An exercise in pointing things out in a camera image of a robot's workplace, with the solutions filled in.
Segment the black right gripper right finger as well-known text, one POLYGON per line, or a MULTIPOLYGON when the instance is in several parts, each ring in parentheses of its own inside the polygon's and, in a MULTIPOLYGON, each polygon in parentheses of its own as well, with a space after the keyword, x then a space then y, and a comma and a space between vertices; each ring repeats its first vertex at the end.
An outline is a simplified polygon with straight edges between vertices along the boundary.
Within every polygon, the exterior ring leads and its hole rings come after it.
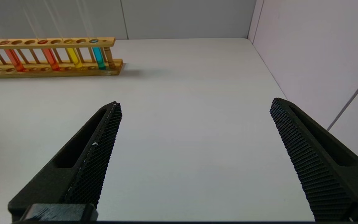
POLYGON ((298 106, 274 98, 270 115, 317 222, 358 222, 358 156, 298 106))

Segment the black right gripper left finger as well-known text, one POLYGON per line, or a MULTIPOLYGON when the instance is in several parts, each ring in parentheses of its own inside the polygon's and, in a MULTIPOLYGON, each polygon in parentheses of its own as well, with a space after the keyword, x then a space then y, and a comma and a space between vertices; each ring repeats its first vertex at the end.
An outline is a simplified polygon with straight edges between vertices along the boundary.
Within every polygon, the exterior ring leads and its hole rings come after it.
POLYGON ((9 201, 12 221, 18 221, 36 203, 97 206, 121 119, 118 102, 98 109, 9 201))

